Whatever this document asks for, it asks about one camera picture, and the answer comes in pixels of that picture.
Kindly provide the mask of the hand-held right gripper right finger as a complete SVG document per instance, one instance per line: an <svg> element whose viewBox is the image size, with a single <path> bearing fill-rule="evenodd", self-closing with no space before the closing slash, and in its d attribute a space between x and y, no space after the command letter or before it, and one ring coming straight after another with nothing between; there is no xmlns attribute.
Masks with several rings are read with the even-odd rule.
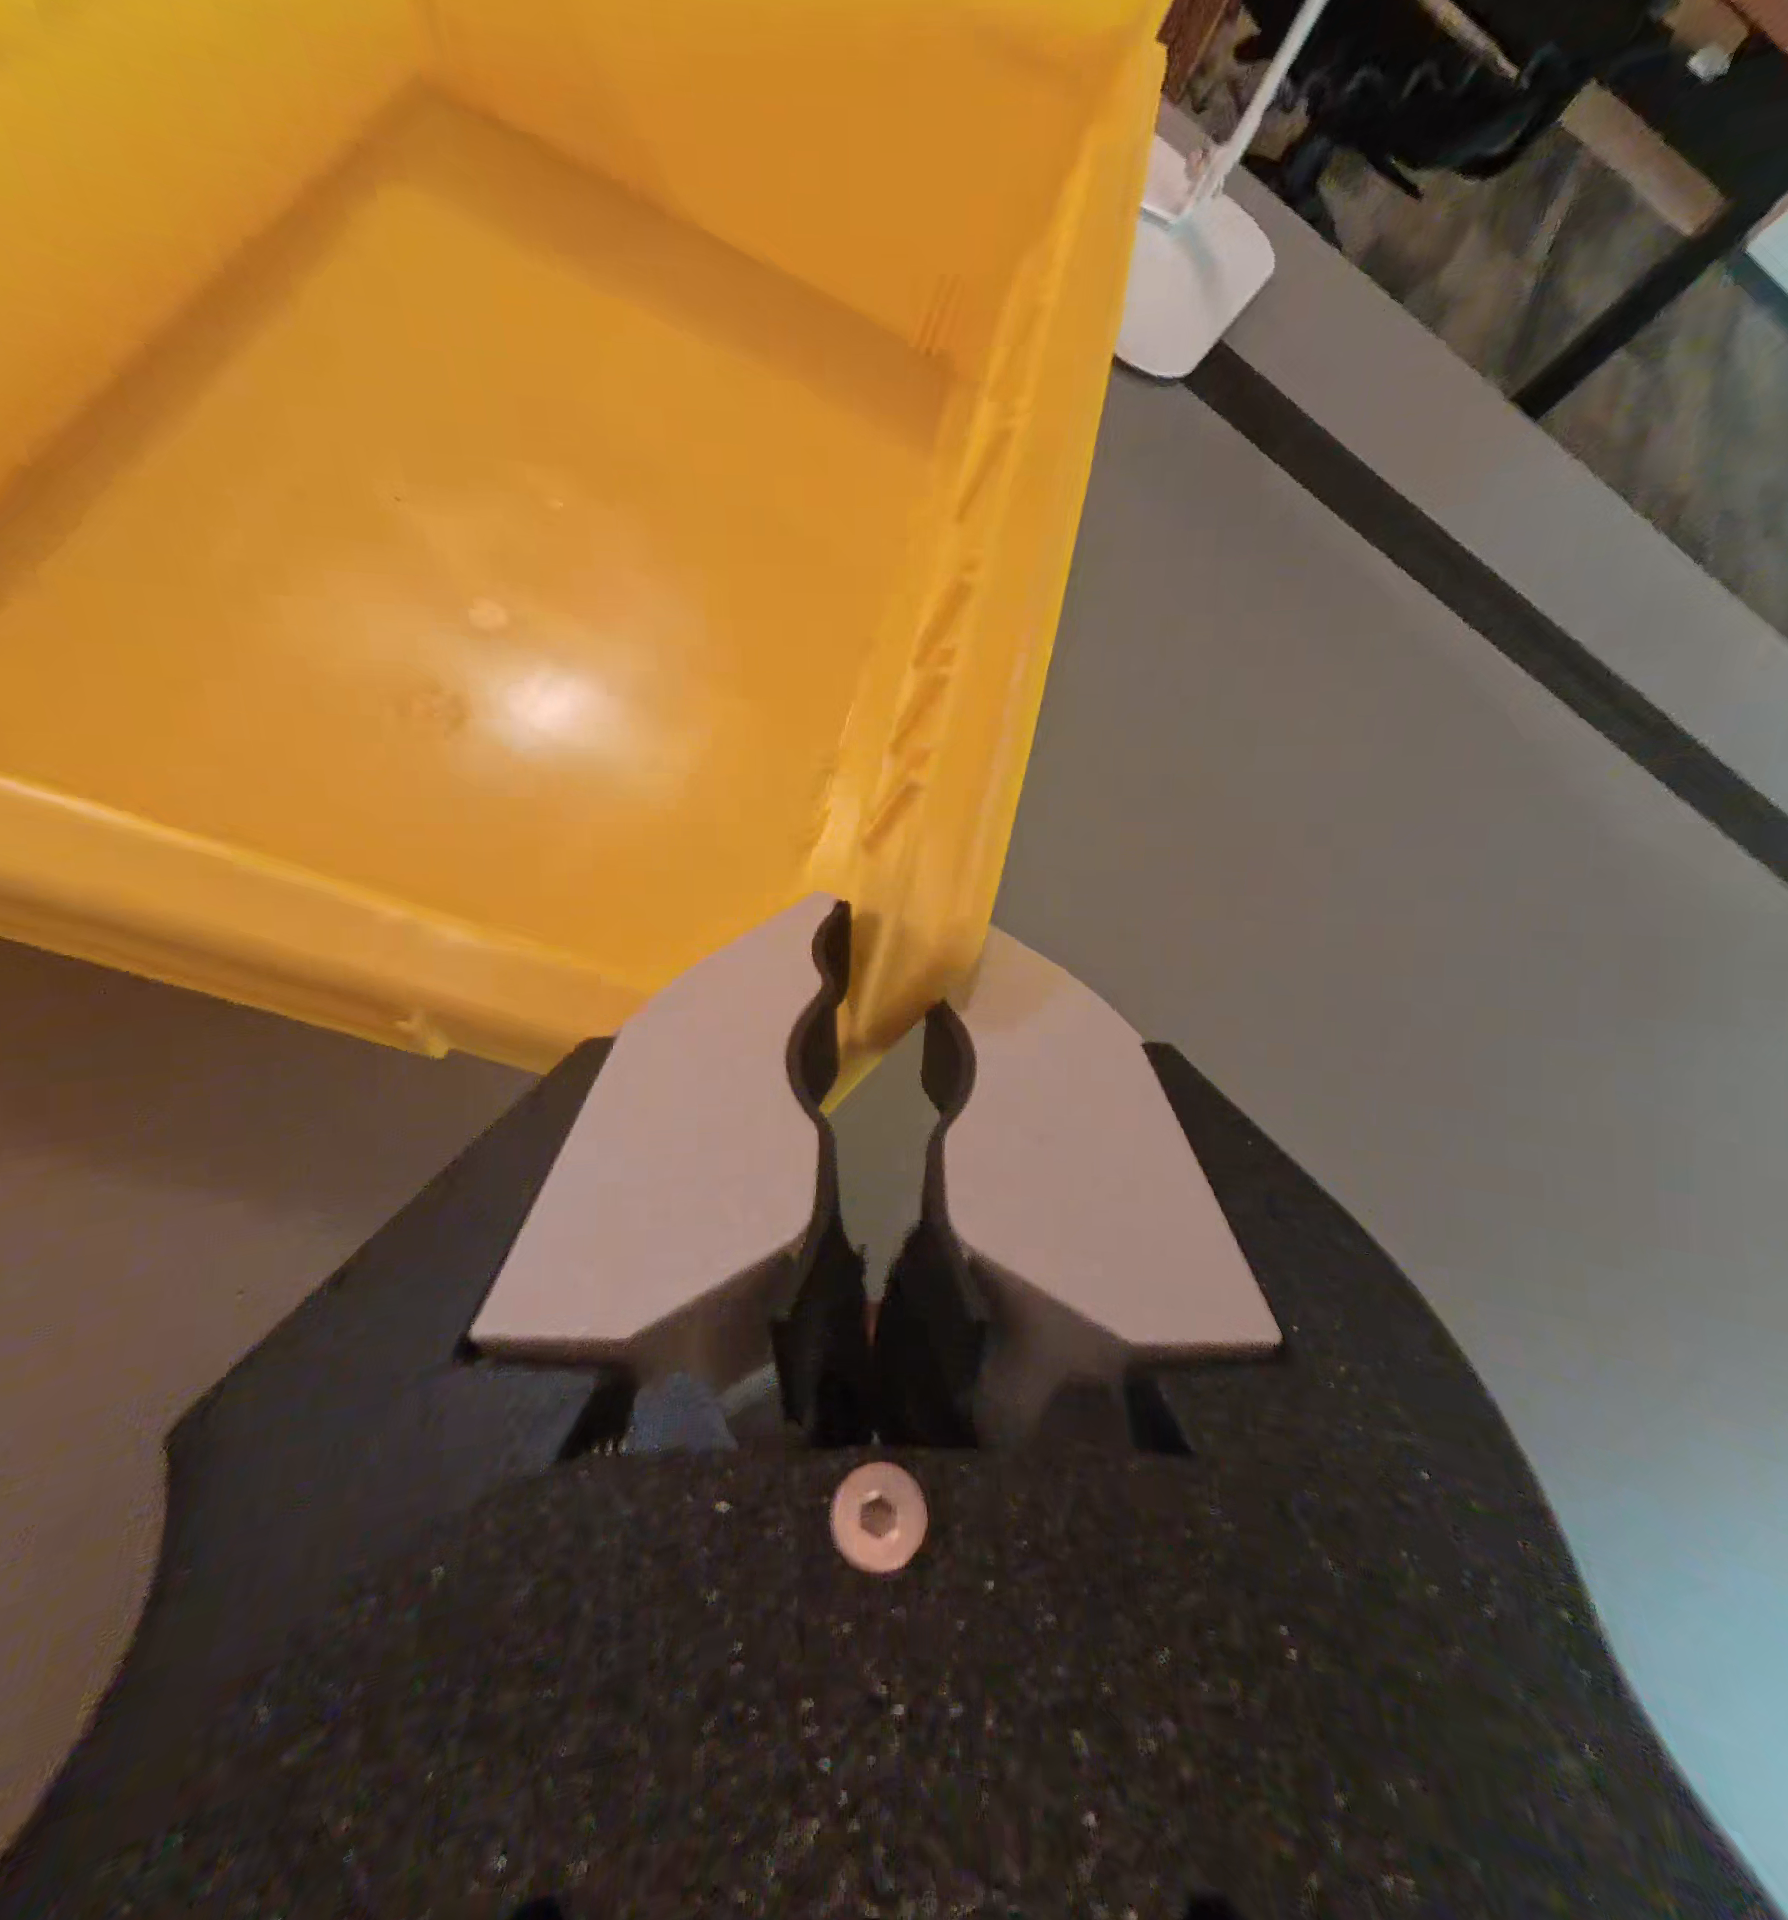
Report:
<svg viewBox="0 0 1788 1920"><path fill-rule="evenodd" d="M994 931L932 1008L926 1206L994 1327L994 1365L1267 1357L1280 1326L1141 1036Z"/></svg>

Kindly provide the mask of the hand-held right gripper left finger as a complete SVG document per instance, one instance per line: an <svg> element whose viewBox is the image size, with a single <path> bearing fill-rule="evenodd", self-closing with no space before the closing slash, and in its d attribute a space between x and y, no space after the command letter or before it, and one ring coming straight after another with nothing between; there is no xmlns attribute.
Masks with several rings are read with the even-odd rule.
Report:
<svg viewBox="0 0 1788 1920"><path fill-rule="evenodd" d="M756 1372L833 1197L853 913L806 897L715 949L614 1036L481 1302L481 1357Z"/></svg>

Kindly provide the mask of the yellow plastic bin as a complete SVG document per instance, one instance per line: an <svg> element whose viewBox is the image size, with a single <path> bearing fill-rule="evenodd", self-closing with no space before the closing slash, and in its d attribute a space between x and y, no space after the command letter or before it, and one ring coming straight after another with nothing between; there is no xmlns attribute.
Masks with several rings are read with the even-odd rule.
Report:
<svg viewBox="0 0 1788 1920"><path fill-rule="evenodd" d="M975 970L1162 4L0 4L0 939L547 1069Z"/></svg>

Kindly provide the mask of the black board on white stand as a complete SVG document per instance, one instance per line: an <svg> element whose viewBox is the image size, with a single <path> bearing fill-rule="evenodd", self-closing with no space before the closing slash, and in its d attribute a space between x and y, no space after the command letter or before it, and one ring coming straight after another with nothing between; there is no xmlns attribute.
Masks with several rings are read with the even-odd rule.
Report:
<svg viewBox="0 0 1788 1920"><path fill-rule="evenodd" d="M1327 4L1295 10L1225 140L1188 136L1188 115L1173 103L1159 106L1115 341L1119 366L1162 383L1185 380L1273 278L1273 241L1225 184L1322 13Z"/></svg>

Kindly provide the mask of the black office chair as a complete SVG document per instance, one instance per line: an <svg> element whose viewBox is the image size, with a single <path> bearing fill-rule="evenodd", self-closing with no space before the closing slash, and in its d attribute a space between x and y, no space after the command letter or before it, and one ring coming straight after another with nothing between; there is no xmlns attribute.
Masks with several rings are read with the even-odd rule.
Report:
<svg viewBox="0 0 1788 1920"><path fill-rule="evenodd" d="M1246 158L1288 204L1315 201L1339 154L1412 198L1425 173L1494 180L1593 82L1579 50L1550 40L1511 50L1483 23L1455 27L1455 15L1470 15L1461 4L1327 4L1301 45L1293 45L1295 4L1246 4L1246 13L1239 64L1289 53L1263 95L1298 126L1277 158Z"/></svg>

